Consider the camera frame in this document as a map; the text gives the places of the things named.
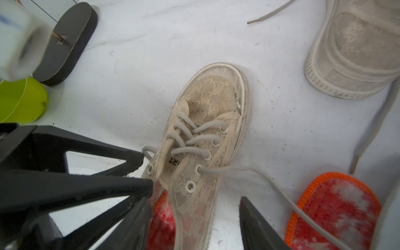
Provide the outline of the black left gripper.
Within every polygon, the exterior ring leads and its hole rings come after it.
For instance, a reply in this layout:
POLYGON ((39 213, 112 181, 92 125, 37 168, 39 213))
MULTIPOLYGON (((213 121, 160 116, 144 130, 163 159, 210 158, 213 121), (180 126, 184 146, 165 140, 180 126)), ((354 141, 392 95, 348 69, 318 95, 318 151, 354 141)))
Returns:
POLYGON ((89 249, 101 237, 100 215, 61 238, 48 214, 119 196, 150 198, 151 180, 124 177, 142 166, 143 160, 144 155, 138 151, 54 126, 1 124, 1 249, 89 249), (69 175, 69 151, 126 162, 91 176, 69 175), (23 174, 27 183, 17 176, 22 170, 37 169, 50 173, 23 174))

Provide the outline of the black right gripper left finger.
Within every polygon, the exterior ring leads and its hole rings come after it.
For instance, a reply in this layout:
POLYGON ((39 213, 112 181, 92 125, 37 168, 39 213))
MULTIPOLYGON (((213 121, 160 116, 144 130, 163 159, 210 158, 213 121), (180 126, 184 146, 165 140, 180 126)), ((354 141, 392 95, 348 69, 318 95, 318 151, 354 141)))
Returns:
POLYGON ((149 197, 130 196, 100 214, 98 250, 143 250, 152 218, 149 197))

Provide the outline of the red translucent shoe insole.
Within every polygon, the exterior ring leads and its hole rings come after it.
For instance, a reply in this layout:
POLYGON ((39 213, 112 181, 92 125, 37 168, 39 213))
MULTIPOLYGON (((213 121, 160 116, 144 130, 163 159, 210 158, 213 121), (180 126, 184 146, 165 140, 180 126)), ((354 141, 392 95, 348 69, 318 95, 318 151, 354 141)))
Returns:
MULTIPOLYGON (((336 172, 322 174, 307 187, 297 206, 352 250, 370 248, 381 206, 359 180, 336 172)), ((289 219, 284 240, 293 250, 336 249, 296 213, 289 219)))

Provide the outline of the beige sneaker red label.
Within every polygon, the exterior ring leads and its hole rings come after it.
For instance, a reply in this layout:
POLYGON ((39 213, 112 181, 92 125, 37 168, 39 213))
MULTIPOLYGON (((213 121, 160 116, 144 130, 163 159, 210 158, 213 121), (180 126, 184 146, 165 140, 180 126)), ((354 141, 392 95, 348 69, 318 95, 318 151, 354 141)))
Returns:
POLYGON ((353 174, 400 91, 399 1, 328 1, 324 24, 307 57, 305 75, 314 88, 341 99, 364 99, 389 87, 384 103, 353 151, 353 174))
POLYGON ((251 113, 245 74, 228 63, 210 64, 183 88, 159 148, 145 146, 143 178, 167 192, 176 223, 176 250, 205 250, 222 175, 244 139, 251 113))

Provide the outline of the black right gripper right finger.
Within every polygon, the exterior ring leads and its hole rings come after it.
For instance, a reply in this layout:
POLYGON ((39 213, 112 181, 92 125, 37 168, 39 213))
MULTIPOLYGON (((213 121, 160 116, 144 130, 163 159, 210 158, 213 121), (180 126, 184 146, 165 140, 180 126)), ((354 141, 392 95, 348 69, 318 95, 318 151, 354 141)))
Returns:
POLYGON ((245 250, 290 250, 247 197, 241 197, 239 218, 245 250))

